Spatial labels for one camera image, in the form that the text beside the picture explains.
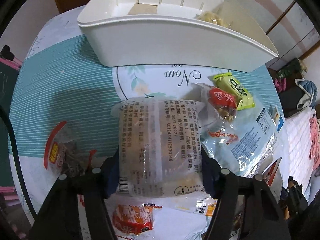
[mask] teal striped tablecloth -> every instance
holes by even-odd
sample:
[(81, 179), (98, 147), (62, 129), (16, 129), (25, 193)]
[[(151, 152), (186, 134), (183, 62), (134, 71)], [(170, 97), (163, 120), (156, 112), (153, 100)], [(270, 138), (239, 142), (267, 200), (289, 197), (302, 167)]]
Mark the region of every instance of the teal striped tablecloth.
[[(264, 65), (251, 73), (232, 73), (266, 107), (277, 105), (282, 114)], [(110, 110), (119, 101), (112, 68), (100, 64), (84, 35), (33, 55), (20, 71), (10, 110), (19, 155), (43, 157), (47, 138), (61, 121), (68, 121), (84, 154), (97, 149), (96, 156), (113, 155), (118, 120)]]

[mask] black cable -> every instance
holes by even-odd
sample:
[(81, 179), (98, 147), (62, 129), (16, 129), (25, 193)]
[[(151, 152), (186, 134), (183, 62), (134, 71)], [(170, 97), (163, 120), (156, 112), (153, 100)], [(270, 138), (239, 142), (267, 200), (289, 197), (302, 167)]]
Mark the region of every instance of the black cable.
[(19, 160), (17, 142), (16, 142), (16, 138), (14, 136), (13, 127), (12, 127), (12, 124), (10, 122), (9, 117), (7, 116), (6, 112), (4, 111), (4, 109), (2, 108), (1, 105), (0, 105), (0, 117), (3, 120), (4, 125), (7, 127), (7, 130), (8, 130), (8, 134), (9, 134), (9, 138), (10, 138), (10, 142), (11, 142), (13, 159), (14, 159), (14, 165), (17, 170), (17, 175), (18, 175), (18, 179), (19, 179), (19, 183), (20, 183), (20, 187), (21, 187), (23, 196), (26, 200), (26, 203), (27, 203), (27, 206), (30, 210), (31, 215), (33, 216), (33, 219), (36, 219), (37, 213), (32, 205), (29, 193), (27, 191), (26, 184), (24, 182), (24, 178), (23, 178), (23, 174), (22, 174), (22, 170), (21, 170), (21, 165), (20, 165), (20, 160)]

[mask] tiled wall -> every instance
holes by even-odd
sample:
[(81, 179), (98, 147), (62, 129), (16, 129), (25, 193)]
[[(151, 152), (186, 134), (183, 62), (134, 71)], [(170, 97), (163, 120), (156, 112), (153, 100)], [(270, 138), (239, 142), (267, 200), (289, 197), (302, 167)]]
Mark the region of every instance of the tiled wall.
[[(293, 0), (226, 1), (240, 4), (265, 32), (293, 2)], [(267, 67), (274, 70), (280, 69), (293, 58), (300, 57), (320, 39), (313, 24), (297, 3), (268, 36), (279, 52), (278, 58), (266, 63)]]

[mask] barcode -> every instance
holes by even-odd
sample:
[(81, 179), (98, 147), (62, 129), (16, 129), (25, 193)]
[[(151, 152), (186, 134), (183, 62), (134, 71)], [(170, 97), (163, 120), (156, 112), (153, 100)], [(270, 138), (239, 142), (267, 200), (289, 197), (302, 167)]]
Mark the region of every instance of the barcode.
[(129, 193), (128, 178), (120, 177), (118, 186), (120, 193)]

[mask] printed flower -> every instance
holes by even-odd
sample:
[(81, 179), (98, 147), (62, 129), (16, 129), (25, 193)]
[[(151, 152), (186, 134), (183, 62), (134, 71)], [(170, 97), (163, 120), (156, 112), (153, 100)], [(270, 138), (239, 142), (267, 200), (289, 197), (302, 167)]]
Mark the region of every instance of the printed flower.
[(142, 84), (139, 83), (136, 85), (136, 87), (134, 88), (134, 91), (139, 95), (139, 96), (144, 96), (145, 94), (150, 93), (150, 90), (148, 88), (147, 84)]

